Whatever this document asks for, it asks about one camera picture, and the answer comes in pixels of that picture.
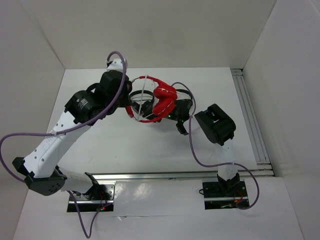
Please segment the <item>red headphones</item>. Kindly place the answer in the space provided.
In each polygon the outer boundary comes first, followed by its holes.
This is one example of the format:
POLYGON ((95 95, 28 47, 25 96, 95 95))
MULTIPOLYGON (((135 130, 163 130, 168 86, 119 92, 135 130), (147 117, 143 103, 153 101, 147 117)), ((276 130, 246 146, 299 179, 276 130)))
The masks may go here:
POLYGON ((152 113, 154 114, 154 117, 152 119, 146 119, 139 116, 139 114, 133 110, 130 99, 130 105, 125 107, 126 113, 130 118, 140 123, 159 122, 162 118, 164 118, 167 115, 167 113, 165 113, 165 108, 169 107, 171 103, 175 103, 175 101, 177 100, 177 90, 173 86, 165 83, 164 81, 149 75, 139 76, 133 79, 131 82, 134 83, 136 80, 140 79, 143 79, 145 81, 150 80, 153 82, 154 89, 152 93, 154 95, 154 105, 152 113))

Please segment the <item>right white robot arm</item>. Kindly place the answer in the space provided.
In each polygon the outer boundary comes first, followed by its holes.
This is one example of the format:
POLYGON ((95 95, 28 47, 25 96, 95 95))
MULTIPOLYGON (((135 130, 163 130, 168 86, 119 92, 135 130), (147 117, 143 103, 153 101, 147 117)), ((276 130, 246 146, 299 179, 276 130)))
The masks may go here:
POLYGON ((176 127, 180 134, 189 137, 191 153, 195 161, 205 168, 218 168, 217 180, 218 190, 223 196, 230 196, 240 183, 240 175, 233 160, 219 162, 216 164, 204 164, 196 156, 192 139, 192 121, 203 131, 206 138, 212 143, 220 146, 222 152, 226 152, 235 136, 236 124, 232 118, 216 103, 210 105, 206 110, 199 111, 195 115, 190 114, 191 107, 196 102, 191 99, 179 99, 175 107, 166 118, 176 121, 176 127))

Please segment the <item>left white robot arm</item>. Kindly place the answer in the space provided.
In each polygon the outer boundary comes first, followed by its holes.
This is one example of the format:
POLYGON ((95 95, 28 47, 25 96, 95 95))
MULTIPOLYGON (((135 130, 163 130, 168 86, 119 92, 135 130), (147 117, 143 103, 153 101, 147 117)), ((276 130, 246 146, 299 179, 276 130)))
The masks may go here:
POLYGON ((120 70, 107 70, 99 82, 76 92, 64 106, 58 122, 35 150, 12 164, 24 175, 27 187, 43 196, 72 191, 92 200, 105 187, 92 174, 62 170, 58 163, 71 146, 98 120, 129 106, 132 84, 120 70))

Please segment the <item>black headphones right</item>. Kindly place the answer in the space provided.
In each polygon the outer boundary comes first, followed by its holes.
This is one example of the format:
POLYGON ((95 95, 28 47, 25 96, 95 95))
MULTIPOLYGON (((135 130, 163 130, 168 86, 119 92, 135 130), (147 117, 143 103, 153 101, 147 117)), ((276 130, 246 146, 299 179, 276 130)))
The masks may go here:
POLYGON ((176 92, 178 93, 178 98, 175 101, 175 105, 179 108, 185 108, 189 111, 194 104, 193 95, 190 93, 190 91, 185 89, 176 89, 176 92))

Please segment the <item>black headphones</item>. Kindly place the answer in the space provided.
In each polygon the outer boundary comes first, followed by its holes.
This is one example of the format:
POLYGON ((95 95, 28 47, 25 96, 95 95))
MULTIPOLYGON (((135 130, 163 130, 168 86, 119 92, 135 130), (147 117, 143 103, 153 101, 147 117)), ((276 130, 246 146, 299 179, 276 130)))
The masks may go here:
POLYGON ((131 101, 131 107, 140 117, 151 120, 155 116, 152 112, 155 103, 155 97, 151 91, 133 91, 130 93, 129 99, 131 101))
POLYGON ((190 91, 185 89, 176 89, 176 92, 178 93, 178 98, 175 101, 175 105, 179 108, 185 108, 189 111, 194 104, 193 95, 190 93, 190 91))

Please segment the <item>black headphones left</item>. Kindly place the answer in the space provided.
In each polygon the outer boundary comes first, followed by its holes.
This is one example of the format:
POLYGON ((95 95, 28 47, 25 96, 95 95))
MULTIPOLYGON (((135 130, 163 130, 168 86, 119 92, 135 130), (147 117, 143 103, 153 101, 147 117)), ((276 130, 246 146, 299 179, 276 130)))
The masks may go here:
POLYGON ((140 117, 151 120, 155 116, 152 112, 155 103, 155 97, 151 91, 133 91, 130 93, 129 99, 131 101, 131 107, 140 117))

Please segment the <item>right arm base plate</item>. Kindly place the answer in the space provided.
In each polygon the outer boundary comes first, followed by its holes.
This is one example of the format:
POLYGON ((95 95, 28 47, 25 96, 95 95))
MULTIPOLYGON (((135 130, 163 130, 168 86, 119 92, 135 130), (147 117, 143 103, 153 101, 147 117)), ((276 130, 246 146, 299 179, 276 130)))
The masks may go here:
POLYGON ((219 183, 203 182, 199 193, 204 198, 206 210, 234 209, 249 207, 248 193, 244 181, 240 181, 231 191, 224 193, 219 188, 219 183))

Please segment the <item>right side aluminium rail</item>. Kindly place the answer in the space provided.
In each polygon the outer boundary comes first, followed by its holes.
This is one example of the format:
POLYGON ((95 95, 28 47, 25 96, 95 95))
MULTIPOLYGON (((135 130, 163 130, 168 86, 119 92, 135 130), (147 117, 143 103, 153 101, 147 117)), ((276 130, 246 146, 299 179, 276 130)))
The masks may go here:
POLYGON ((244 121, 248 130, 254 157, 257 163, 257 170, 254 171, 254 175, 257 177, 274 177, 275 173, 273 171, 258 120, 254 112, 252 101, 245 84, 243 71, 238 68, 231 69, 230 71, 244 116, 244 121))

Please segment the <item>aluminium rail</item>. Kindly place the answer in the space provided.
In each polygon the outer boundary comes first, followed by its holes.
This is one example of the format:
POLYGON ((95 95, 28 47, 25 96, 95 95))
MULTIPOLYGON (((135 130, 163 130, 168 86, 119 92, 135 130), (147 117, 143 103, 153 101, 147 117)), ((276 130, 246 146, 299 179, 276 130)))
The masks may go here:
POLYGON ((254 175, 257 177, 274 177, 275 173, 273 171, 258 120, 254 112, 252 101, 245 84, 243 71, 238 68, 231 69, 230 71, 244 116, 244 121, 248 130, 254 157, 257 163, 257 170, 254 171, 254 175))
MULTIPOLYGON (((272 169, 258 169, 251 173, 255 177, 274 177, 272 169)), ((84 176, 84 173, 67 173, 70 176, 84 176)), ((191 180, 191 179, 213 179, 218 175, 217 171, 195 171, 195 172, 147 172, 147 173, 91 173, 97 181, 143 181, 143 180, 191 180)), ((250 177, 251 175, 245 170, 239 170, 241 178, 250 177)))

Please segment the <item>front aluminium rail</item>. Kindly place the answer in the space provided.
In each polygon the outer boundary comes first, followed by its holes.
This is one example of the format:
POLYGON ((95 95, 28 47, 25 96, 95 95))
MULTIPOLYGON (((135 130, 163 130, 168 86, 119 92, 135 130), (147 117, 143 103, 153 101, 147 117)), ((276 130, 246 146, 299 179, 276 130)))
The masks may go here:
MULTIPOLYGON (((274 177, 272 169, 258 169, 251 173, 255 177, 274 177)), ((84 176, 84 173, 67 173, 70 176, 84 176)), ((217 171, 195 171, 195 172, 147 172, 147 173, 91 173, 97 181, 143 181, 143 180, 191 180, 191 179, 213 179, 218 175, 217 171)), ((239 170, 241 178, 250 177, 251 175, 245 170, 239 170)))

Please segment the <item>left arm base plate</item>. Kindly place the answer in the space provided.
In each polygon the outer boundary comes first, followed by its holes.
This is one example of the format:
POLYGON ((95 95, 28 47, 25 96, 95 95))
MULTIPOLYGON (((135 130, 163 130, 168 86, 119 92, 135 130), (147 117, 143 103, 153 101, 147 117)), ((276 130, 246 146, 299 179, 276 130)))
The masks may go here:
POLYGON ((72 191, 72 195, 81 213, 114 211, 114 183, 102 184, 96 190, 89 191, 88 194, 72 191))

